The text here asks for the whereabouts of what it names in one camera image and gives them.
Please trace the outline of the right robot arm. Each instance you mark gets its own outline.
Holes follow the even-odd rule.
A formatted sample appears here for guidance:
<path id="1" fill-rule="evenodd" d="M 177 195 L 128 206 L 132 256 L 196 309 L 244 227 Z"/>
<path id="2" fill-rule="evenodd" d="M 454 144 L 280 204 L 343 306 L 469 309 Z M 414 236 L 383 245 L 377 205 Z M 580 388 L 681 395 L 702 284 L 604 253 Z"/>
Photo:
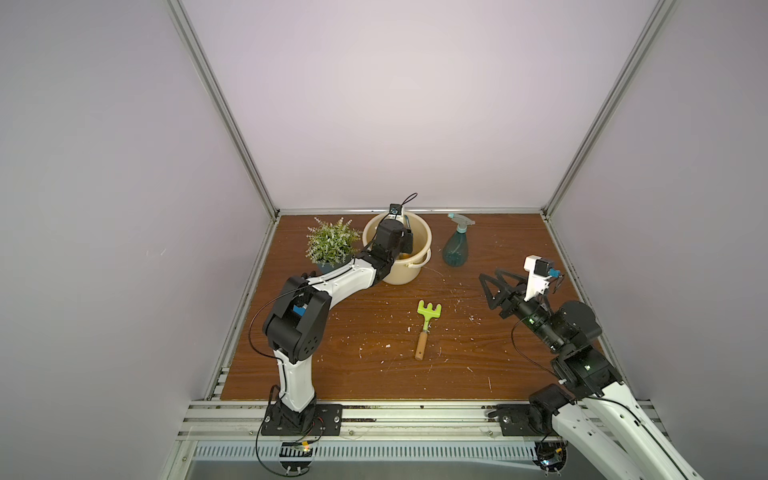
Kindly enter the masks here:
<path id="1" fill-rule="evenodd" d="M 529 398 L 528 423 L 541 435 L 536 462 L 546 471 L 564 465 L 554 440 L 575 447 L 607 479 L 697 479 L 635 399 L 618 369 L 594 347 L 601 334 L 593 310 L 581 301 L 553 309 L 547 299 L 560 273 L 533 265 L 526 277 L 501 269 L 482 274 L 490 309 L 514 316 L 553 354 L 556 381 Z"/>

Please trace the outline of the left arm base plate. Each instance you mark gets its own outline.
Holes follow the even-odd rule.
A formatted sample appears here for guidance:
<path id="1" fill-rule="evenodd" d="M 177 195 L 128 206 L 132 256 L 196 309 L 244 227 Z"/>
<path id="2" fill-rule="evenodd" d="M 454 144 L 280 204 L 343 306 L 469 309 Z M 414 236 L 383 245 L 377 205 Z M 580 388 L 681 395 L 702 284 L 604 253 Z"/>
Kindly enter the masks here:
<path id="1" fill-rule="evenodd" d="M 295 412 L 278 402 L 267 408 L 260 428 L 264 436 L 339 436 L 343 406 L 311 403 Z"/>

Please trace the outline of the teal spray bottle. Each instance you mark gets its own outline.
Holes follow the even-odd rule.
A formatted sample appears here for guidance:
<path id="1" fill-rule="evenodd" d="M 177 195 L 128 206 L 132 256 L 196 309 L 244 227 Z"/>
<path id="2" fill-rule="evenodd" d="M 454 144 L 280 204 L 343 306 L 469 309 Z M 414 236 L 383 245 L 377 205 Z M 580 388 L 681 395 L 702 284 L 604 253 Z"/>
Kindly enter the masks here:
<path id="1" fill-rule="evenodd" d="M 456 224 L 456 231 L 448 239 L 442 249 L 443 261 L 451 267 L 460 267 L 466 263 L 469 256 L 467 230 L 475 221 L 458 213 L 448 213 L 448 218 Z"/>

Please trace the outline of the green rake wooden handle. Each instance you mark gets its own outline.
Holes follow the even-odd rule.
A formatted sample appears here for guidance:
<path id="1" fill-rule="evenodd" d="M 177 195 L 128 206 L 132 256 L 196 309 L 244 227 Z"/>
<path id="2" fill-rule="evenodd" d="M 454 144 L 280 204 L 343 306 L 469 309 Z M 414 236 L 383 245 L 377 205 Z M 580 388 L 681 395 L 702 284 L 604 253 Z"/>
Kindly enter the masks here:
<path id="1" fill-rule="evenodd" d="M 426 303 L 424 300 L 420 300 L 417 306 L 417 313 L 423 317 L 423 324 L 414 352 L 414 359 L 421 361 L 425 355 L 430 323 L 441 316 L 442 305 Z"/>

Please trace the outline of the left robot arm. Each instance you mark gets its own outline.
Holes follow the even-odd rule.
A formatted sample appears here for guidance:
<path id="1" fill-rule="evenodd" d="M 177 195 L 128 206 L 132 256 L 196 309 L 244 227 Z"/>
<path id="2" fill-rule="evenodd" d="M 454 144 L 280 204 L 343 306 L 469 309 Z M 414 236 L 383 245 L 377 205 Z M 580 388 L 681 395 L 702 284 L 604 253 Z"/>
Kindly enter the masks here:
<path id="1" fill-rule="evenodd" d="M 312 356 L 318 349 L 330 310 L 355 293 L 388 276 L 402 254 L 413 252 L 407 215 L 386 215 L 375 235 L 347 263 L 321 276 L 289 278 L 263 324 L 263 333 L 278 365 L 279 390 L 275 421 L 306 430 L 315 415 Z"/>

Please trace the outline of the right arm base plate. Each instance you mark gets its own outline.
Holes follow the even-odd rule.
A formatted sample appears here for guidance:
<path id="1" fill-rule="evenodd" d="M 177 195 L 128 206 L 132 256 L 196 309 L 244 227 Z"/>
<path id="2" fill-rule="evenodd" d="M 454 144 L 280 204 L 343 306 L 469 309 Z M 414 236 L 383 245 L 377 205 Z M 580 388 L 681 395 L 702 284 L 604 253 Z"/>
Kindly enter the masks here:
<path id="1" fill-rule="evenodd" d="M 553 418 L 573 403 L 549 405 L 545 403 L 500 404 L 486 417 L 499 424 L 503 436 L 556 435 Z"/>

